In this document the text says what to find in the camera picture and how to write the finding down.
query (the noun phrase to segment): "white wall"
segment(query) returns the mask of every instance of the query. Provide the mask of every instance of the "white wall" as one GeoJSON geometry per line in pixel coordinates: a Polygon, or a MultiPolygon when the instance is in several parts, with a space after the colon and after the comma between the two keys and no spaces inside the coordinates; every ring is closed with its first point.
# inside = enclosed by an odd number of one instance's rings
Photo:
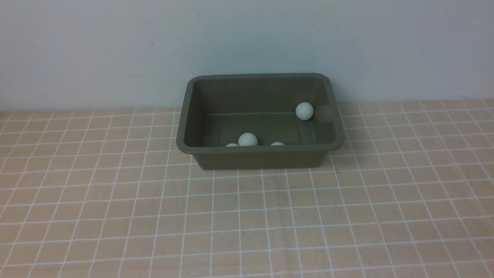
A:
{"type": "Polygon", "coordinates": [[[494,96],[493,0],[1,0],[0,110],[180,107],[319,72],[340,102],[494,96]]]}

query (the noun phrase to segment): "white grid line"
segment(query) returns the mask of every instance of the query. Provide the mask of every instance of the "white grid line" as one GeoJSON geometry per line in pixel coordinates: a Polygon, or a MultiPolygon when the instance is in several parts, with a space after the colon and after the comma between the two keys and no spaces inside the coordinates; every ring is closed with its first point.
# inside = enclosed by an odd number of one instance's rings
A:
{"type": "MultiPolygon", "coordinates": [[[[93,171],[93,173],[91,174],[91,181],[93,180],[94,178],[94,174],[96,173],[96,171],[93,171]]],[[[67,258],[69,257],[69,253],[70,253],[70,248],[72,246],[72,242],[74,242],[74,236],[76,235],[76,231],[77,231],[77,227],[79,226],[79,222],[81,221],[81,215],[82,215],[82,212],[83,212],[83,209],[84,209],[84,203],[85,201],[87,200],[87,196],[89,195],[89,186],[87,187],[86,189],[86,194],[84,195],[84,199],[83,199],[83,202],[82,202],[82,205],[81,205],[81,210],[79,211],[79,214],[78,214],[78,217],[77,217],[77,221],[76,221],[76,224],[74,226],[74,231],[72,232],[72,236],[71,236],[71,240],[69,242],[69,247],[67,247],[67,253],[65,254],[65,257],[64,257],[64,260],[62,262],[62,267],[60,268],[60,271],[58,272],[58,276],[60,277],[60,275],[62,274],[62,270],[64,268],[64,265],[65,263],[67,262],[67,258]]]]}
{"type": "MultiPolygon", "coordinates": [[[[290,182],[288,181],[288,172],[285,169],[285,181],[287,182],[287,189],[290,190],[290,182]]],[[[293,206],[291,202],[291,195],[288,194],[288,201],[290,202],[290,213],[291,213],[291,221],[292,221],[292,226],[293,226],[293,235],[295,236],[295,247],[297,250],[297,256],[298,256],[298,267],[300,267],[300,271],[303,270],[302,268],[302,258],[300,257],[300,244],[298,243],[298,235],[297,235],[297,229],[295,225],[295,217],[293,216],[293,206]]],[[[301,278],[304,278],[304,273],[301,272],[301,278]]]]}
{"type": "Polygon", "coordinates": [[[190,192],[190,174],[192,172],[192,164],[189,165],[189,180],[187,182],[187,197],[185,199],[185,217],[184,217],[184,230],[183,230],[183,236],[182,236],[182,250],[180,252],[180,269],[179,269],[179,274],[178,278],[182,278],[182,268],[183,268],[183,257],[184,257],[184,251],[185,251],[185,237],[186,237],[186,231],[187,231],[187,215],[188,215],[188,210],[189,210],[189,192],[190,192]]]}
{"type": "MultiPolygon", "coordinates": [[[[175,122],[175,115],[176,113],[173,114],[173,122],[175,122]]],[[[168,143],[168,151],[171,149],[171,140],[170,142],[168,143]]],[[[165,194],[165,186],[166,186],[166,175],[168,174],[168,165],[169,165],[169,162],[170,162],[170,153],[168,153],[168,156],[166,158],[166,166],[165,166],[165,180],[163,181],[163,189],[161,191],[161,196],[160,196],[160,199],[162,200],[160,202],[160,207],[159,207],[159,211],[158,213],[161,214],[161,209],[162,209],[162,206],[163,206],[163,196],[165,194]]],[[[156,240],[158,239],[158,231],[159,231],[159,228],[160,228],[160,217],[158,217],[158,220],[156,221],[156,231],[155,231],[155,235],[154,235],[154,244],[153,244],[153,252],[151,253],[152,256],[155,255],[155,251],[156,251],[156,240]]],[[[150,265],[149,265],[149,275],[148,275],[148,278],[151,278],[151,275],[153,274],[153,261],[154,259],[151,260],[150,262],[150,265]]]]}

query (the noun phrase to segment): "ball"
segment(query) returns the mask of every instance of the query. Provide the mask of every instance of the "ball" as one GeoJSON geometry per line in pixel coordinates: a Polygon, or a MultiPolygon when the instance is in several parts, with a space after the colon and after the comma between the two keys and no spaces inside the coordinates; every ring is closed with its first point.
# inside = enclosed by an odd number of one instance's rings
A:
{"type": "Polygon", "coordinates": [[[246,132],[240,135],[239,146],[257,146],[257,137],[250,132],[246,132]]]}
{"type": "Polygon", "coordinates": [[[314,115],[314,107],[312,107],[312,105],[308,102],[302,102],[301,104],[297,105],[297,108],[295,109],[295,115],[297,115],[297,118],[299,118],[300,120],[307,121],[314,115]]]}

